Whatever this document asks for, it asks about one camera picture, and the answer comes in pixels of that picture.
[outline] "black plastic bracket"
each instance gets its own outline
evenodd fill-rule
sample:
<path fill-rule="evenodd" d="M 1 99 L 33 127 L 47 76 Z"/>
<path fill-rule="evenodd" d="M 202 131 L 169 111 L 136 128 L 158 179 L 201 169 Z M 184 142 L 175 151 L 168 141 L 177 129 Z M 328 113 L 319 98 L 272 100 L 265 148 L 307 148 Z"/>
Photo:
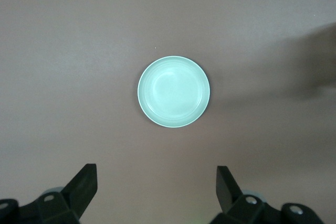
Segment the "black plastic bracket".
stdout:
<path fill-rule="evenodd" d="M 43 194 L 22 207 L 15 199 L 1 199 L 0 224 L 79 224 L 97 186 L 97 167 L 86 164 L 60 193 Z"/>
<path fill-rule="evenodd" d="M 210 224 L 323 224 L 304 205 L 287 203 L 279 211 L 254 195 L 244 195 L 226 166 L 217 168 L 216 193 L 223 212 Z"/>

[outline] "tabletop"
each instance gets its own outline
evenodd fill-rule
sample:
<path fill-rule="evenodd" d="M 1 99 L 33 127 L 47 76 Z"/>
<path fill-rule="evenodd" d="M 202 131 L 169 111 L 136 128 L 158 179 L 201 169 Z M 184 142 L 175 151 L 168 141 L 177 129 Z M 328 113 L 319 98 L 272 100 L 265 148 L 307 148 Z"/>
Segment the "tabletop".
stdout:
<path fill-rule="evenodd" d="M 20 205 L 96 163 L 81 223 L 209 223 L 216 167 L 280 209 L 336 219 L 336 0 L 0 0 L 0 198 Z M 137 98 L 165 56 L 210 101 L 162 127 Z"/>

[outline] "metal screw head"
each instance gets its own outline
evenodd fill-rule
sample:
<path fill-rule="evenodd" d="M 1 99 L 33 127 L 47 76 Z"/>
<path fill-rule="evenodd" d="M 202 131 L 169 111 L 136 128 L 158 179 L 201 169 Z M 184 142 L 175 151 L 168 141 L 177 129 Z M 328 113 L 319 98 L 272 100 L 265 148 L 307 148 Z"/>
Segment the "metal screw head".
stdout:
<path fill-rule="evenodd" d="M 258 201 L 257 201 L 255 198 L 253 198 L 252 196 L 248 196 L 248 197 L 246 197 L 246 201 L 247 201 L 249 204 L 253 204 L 253 205 L 255 205 L 256 203 L 258 203 Z"/>
<path fill-rule="evenodd" d="M 44 198 L 44 202 L 46 202 L 46 201 L 51 201 L 51 200 L 53 200 L 54 199 L 54 196 L 53 195 L 48 195 L 48 196 L 46 196 L 45 198 Z"/>
<path fill-rule="evenodd" d="M 290 206 L 289 209 L 290 209 L 294 214 L 297 214 L 297 215 L 301 215 L 301 214 L 303 214 L 302 209 L 299 208 L 298 206 Z"/>
<path fill-rule="evenodd" d="M 9 206 L 8 203 L 2 203 L 2 204 L 0 204 L 0 210 L 1 210 L 1 209 L 5 209 L 5 208 L 8 207 L 8 206 Z"/>

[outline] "plate rim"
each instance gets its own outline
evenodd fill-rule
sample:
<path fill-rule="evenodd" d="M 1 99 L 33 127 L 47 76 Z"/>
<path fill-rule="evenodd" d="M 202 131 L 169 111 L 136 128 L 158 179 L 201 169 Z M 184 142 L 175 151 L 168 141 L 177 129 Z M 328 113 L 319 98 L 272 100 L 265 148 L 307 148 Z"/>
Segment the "plate rim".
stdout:
<path fill-rule="evenodd" d="M 204 74 L 205 76 L 205 79 L 206 79 L 206 88 L 208 89 L 208 95 L 206 97 L 206 103 L 205 103 L 205 106 L 203 108 L 203 110 L 201 111 L 201 113 L 195 118 L 193 119 L 192 121 L 186 123 L 186 124 L 183 124 L 183 125 L 178 125 L 178 126 L 169 126 L 169 125 L 165 125 L 165 124 L 162 124 L 162 123 L 159 123 L 157 121 L 155 121 L 154 119 L 152 119 L 145 111 L 145 109 L 143 108 L 142 104 L 141 104 L 141 101 L 140 101 L 140 96 L 139 96 L 139 89 L 140 89 L 140 84 L 141 84 L 141 81 L 144 77 L 144 75 L 147 73 L 147 71 L 152 67 L 152 65 L 156 64 L 158 61 L 161 61 L 161 60 L 164 60 L 164 59 L 167 59 L 167 58 L 181 58 L 181 59 L 184 59 L 184 60 L 188 60 L 189 62 L 191 62 L 193 65 L 197 66 L 199 68 L 199 70 Z M 146 68 L 145 70 L 143 71 L 143 73 L 141 74 L 141 77 L 139 79 L 139 82 L 138 82 L 138 91 L 137 91 L 137 95 L 138 95 L 138 103 L 141 107 L 141 110 L 142 112 L 147 116 L 147 118 L 149 118 L 152 122 L 160 125 L 160 126 L 163 126 L 163 127 L 168 127 L 168 128 L 179 128 L 179 127 L 184 127 L 184 126 L 187 126 L 193 122 L 195 122 L 198 118 L 201 117 L 201 115 L 203 115 L 204 111 L 206 110 L 206 108 L 208 107 L 208 104 L 209 104 L 209 101 L 210 101 L 210 83 L 209 83 L 209 79 L 205 73 L 205 71 L 200 67 L 200 65 L 198 65 L 195 61 L 187 58 L 187 57 L 184 57 L 184 56 L 177 56 L 177 55 L 171 55 L 171 56 L 165 56 L 165 57 L 161 57 L 155 61 L 153 61 L 152 63 L 150 63 Z"/>

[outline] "plate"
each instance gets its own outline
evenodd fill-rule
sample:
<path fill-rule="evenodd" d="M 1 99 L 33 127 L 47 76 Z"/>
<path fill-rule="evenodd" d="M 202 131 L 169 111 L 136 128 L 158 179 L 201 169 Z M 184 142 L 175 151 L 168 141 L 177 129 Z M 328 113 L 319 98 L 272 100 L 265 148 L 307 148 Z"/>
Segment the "plate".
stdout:
<path fill-rule="evenodd" d="M 164 127 L 183 127 L 197 120 L 210 98 L 210 85 L 198 64 L 182 56 L 151 63 L 138 85 L 142 111 Z"/>

